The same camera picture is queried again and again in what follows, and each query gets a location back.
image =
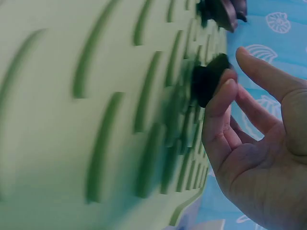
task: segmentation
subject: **white leaf pattern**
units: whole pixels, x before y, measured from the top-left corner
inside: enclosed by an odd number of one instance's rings
[[[245,49],[247,49],[251,55],[269,63],[272,63],[274,58],[278,57],[274,50],[264,45],[253,44],[245,47]]]
[[[285,34],[291,29],[291,23],[286,13],[275,12],[266,16],[268,26],[277,33]]]
[[[257,99],[256,101],[262,107],[264,107],[267,111],[269,111],[270,114],[274,115],[277,118],[281,118],[281,115],[280,115],[281,106],[278,101],[275,101],[265,95],[262,95],[261,99]],[[246,130],[248,131],[248,134],[254,139],[260,140],[261,136],[259,136],[259,134],[257,134],[257,132],[254,131],[255,128],[252,126],[248,117],[243,112],[242,112],[242,120],[243,120]]]

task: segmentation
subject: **curved groove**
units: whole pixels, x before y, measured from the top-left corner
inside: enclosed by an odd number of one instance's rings
[[[181,166],[181,170],[180,170],[180,175],[179,175],[179,179],[178,179],[176,192],[181,193],[182,190],[183,190],[183,183],[184,183],[184,178],[185,178],[185,175],[186,175],[186,170],[187,170],[187,167],[188,167],[188,164],[189,164],[190,153],[191,153],[191,151],[188,151],[188,153],[184,156],[182,166]]]
[[[203,179],[203,174],[205,173],[205,166],[203,167],[203,169],[202,169],[202,171],[201,171],[201,177],[200,177],[200,183],[199,183],[199,185],[198,185],[198,188],[200,188],[201,187],[201,183],[202,183],[202,179]]]
[[[198,182],[198,179],[200,177],[200,172],[201,172],[201,163],[199,163],[198,167],[197,167],[196,178],[195,178],[195,181],[194,181],[193,189],[197,188],[197,182]]]
[[[19,50],[15,54],[13,60],[11,61],[5,75],[3,78],[3,82],[0,88],[0,124],[4,122],[4,113],[5,113],[5,106],[6,100],[10,94],[10,89],[12,88],[14,82],[16,81],[17,72],[19,70],[20,65],[25,60],[29,49],[32,47],[33,43],[38,39],[38,37],[44,32],[44,29],[33,31],[22,43]],[[1,191],[0,191],[0,198],[3,199],[5,196],[5,191],[3,191],[6,186],[2,185],[2,178],[1,178]]]
[[[142,41],[143,32],[144,32],[144,28],[146,24],[147,15],[148,15],[148,12],[149,12],[149,9],[152,3],[153,3],[153,0],[146,0],[143,5],[142,11],[139,15],[138,21],[134,29],[134,34],[133,34],[133,44],[135,46],[143,45],[143,41]]]
[[[79,61],[73,79],[72,95],[74,98],[85,97],[84,91],[86,85],[86,75],[89,71],[90,63],[95,52],[95,47],[97,46],[97,43],[101,41],[101,39],[99,38],[103,33],[112,12],[120,1],[121,0],[109,1],[108,5],[103,9],[101,15],[96,21],[87,41],[85,42],[85,46],[79,57]]]
[[[195,31],[194,31],[194,35],[193,35],[193,41],[196,42],[197,40],[197,35],[198,35],[198,30],[200,29],[200,25],[199,23],[196,24],[195,26]]]
[[[190,0],[186,0],[186,3],[185,3],[185,10],[186,10],[186,11],[189,11],[189,10],[190,10]]]
[[[168,149],[168,153],[165,160],[165,166],[162,176],[161,182],[161,193],[167,194],[168,187],[174,177],[174,172],[177,163],[178,152],[181,149],[181,141],[177,140],[177,142],[173,145],[173,147]]]
[[[207,38],[207,44],[206,44],[206,50],[205,50],[205,64],[208,64],[210,62],[210,60],[208,60],[209,59],[208,50],[209,50],[210,39],[211,39],[211,35],[209,34]]]
[[[161,144],[165,136],[165,127],[155,123],[147,139],[146,148],[143,153],[139,176],[137,179],[136,195],[147,198],[152,191],[155,181],[156,168],[160,163]]]
[[[186,190],[191,190],[192,180],[193,180],[193,174],[194,174],[194,168],[195,168],[195,160],[192,161],[192,165],[189,172],[188,182],[186,186]]]
[[[174,7],[175,7],[176,0],[169,0],[169,6],[167,10],[166,22],[172,23],[173,22],[173,14],[174,14]]]
[[[205,187],[203,185],[197,194],[195,194],[190,199],[186,200],[185,202],[177,206],[169,222],[170,226],[177,226],[179,224],[179,221],[181,220],[184,210],[202,195],[204,188]]]
[[[197,144],[197,141],[199,140],[199,132],[200,132],[200,128],[201,128],[201,124],[198,123],[197,126],[196,126],[196,130],[195,130],[195,134],[194,134],[194,139],[193,139],[193,144],[192,144],[192,149],[195,151],[195,148],[196,148],[196,144]]]
[[[188,33],[187,33],[187,41],[186,41],[186,48],[184,51],[184,59],[188,59],[189,58],[189,54],[188,54],[188,48],[189,48],[189,43],[190,43],[190,38],[191,38],[191,31],[192,31],[192,27],[193,27],[193,19],[190,20],[189,22],[189,28],[188,28]]]
[[[200,60],[201,49],[202,49],[202,45],[198,46],[197,53],[196,53],[196,57],[195,57],[195,62],[198,62],[198,61],[201,62],[201,60]]]
[[[205,185],[206,185],[206,181],[207,181],[207,178],[208,178],[208,170],[209,170],[209,168],[207,167],[206,172],[205,172],[205,178],[203,180],[203,184],[201,184],[201,187],[205,187]]]
[[[199,155],[201,154],[201,150],[202,150],[202,142],[200,142],[200,145],[199,145],[198,151],[197,151]]]
[[[174,84],[174,68],[175,68],[175,62],[177,58],[181,37],[182,37],[182,30],[178,30],[175,37],[171,57],[168,62],[166,78],[165,78],[165,86],[172,86]]]
[[[151,64],[148,68],[146,79],[140,96],[140,101],[138,104],[138,109],[135,116],[134,132],[143,132],[145,129],[146,111],[150,106],[148,102],[151,96],[153,81],[157,71],[161,53],[162,53],[161,51],[155,52]]]
[[[123,92],[115,92],[112,95],[102,118],[87,177],[86,198],[88,201],[99,202],[100,181],[103,176],[104,159],[107,154],[106,151],[111,132],[116,123],[116,114],[122,105],[124,94]]]

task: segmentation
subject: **fingernail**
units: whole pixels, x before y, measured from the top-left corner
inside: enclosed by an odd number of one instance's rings
[[[244,55],[250,55],[249,51],[246,50],[244,47],[241,46],[239,49],[240,49],[240,52],[241,52],[242,54],[244,54]]]
[[[232,81],[235,81],[235,80],[233,80],[232,78],[230,78],[230,79],[228,79],[228,80],[225,82],[224,85],[229,85]]]

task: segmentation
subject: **finger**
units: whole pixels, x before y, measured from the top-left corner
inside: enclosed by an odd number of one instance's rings
[[[220,81],[219,81],[219,84],[218,86],[216,87],[215,89],[215,92],[214,92],[214,95],[219,92],[220,88],[222,85],[225,84],[225,82],[228,80],[228,79],[233,79],[235,80],[235,82],[238,82],[238,75],[237,73],[233,70],[233,69],[226,69],[221,78],[220,78]]]
[[[246,114],[253,126],[264,135],[274,125],[281,122],[263,108],[241,85],[238,85],[236,103]]]
[[[306,88],[305,80],[293,77],[267,62],[253,57],[243,47],[236,51],[236,59],[246,75],[280,103],[290,92]]]
[[[242,144],[246,143],[254,144],[255,142],[257,142],[254,138],[252,138],[250,135],[248,135],[241,129],[239,124],[232,116],[230,117],[230,127],[235,131],[237,136],[240,138]]]
[[[224,117],[236,94],[237,83],[229,79],[206,106],[202,141],[213,170],[218,170],[231,152],[231,147],[224,136]]]

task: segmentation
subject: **white shell pattern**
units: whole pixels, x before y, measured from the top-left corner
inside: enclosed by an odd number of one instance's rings
[[[272,63],[272,61],[278,57],[274,50],[264,45],[253,44],[245,47],[245,49],[247,49],[251,55],[269,63]]]
[[[268,26],[277,33],[285,34],[291,29],[287,14],[282,12],[270,13],[266,16]]]

